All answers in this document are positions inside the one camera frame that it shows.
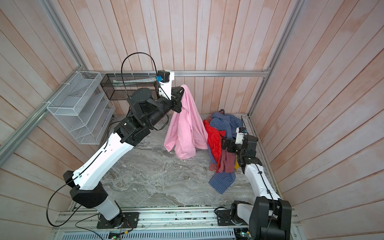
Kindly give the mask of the pink cloth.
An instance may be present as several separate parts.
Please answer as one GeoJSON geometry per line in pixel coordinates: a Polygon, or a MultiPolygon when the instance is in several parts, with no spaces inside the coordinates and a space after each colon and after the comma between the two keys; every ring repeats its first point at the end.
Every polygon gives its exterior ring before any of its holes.
{"type": "Polygon", "coordinates": [[[175,151],[178,159],[187,160],[196,155],[196,149],[208,148],[208,133],[188,86],[181,87],[181,112],[173,113],[164,147],[168,152],[175,151]]]}

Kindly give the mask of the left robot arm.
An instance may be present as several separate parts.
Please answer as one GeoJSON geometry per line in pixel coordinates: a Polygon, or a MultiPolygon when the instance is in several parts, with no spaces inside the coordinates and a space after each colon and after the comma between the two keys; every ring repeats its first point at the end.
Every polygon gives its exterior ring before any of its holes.
{"type": "Polygon", "coordinates": [[[101,179],[127,152],[137,146],[169,111],[182,110],[183,87],[171,88],[165,96],[153,98],[152,91],[140,88],[127,98],[130,110],[114,128],[103,146],[79,169],[64,174],[74,202],[96,209],[113,228],[123,224],[124,213],[109,197],[101,179]]]}

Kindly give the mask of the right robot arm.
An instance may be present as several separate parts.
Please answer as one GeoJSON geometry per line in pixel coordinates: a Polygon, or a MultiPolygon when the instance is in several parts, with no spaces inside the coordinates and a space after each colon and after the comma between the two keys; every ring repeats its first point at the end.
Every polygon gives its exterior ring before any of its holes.
{"type": "Polygon", "coordinates": [[[235,140],[222,140],[222,149],[235,153],[242,172],[248,178],[256,200],[253,204],[235,201],[224,217],[227,224],[248,225],[253,240],[289,240],[291,238],[292,206],[273,189],[263,164],[256,157],[258,138],[243,133],[235,140]]]}

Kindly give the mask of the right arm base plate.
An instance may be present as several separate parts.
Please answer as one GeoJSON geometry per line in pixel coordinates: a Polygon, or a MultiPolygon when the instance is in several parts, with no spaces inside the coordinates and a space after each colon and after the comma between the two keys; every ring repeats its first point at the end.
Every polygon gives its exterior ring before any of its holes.
{"type": "Polygon", "coordinates": [[[217,222],[219,226],[238,226],[242,223],[236,222],[231,216],[231,210],[226,208],[218,208],[214,210],[217,216],[217,222]]]}

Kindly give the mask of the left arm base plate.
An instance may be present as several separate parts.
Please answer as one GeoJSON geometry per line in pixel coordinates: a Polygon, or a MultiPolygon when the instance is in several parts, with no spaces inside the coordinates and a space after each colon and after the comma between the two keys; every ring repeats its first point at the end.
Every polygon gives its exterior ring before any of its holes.
{"type": "Polygon", "coordinates": [[[129,228],[134,229],[138,225],[139,212],[122,212],[112,220],[107,220],[102,214],[98,215],[97,229],[129,228]]]}

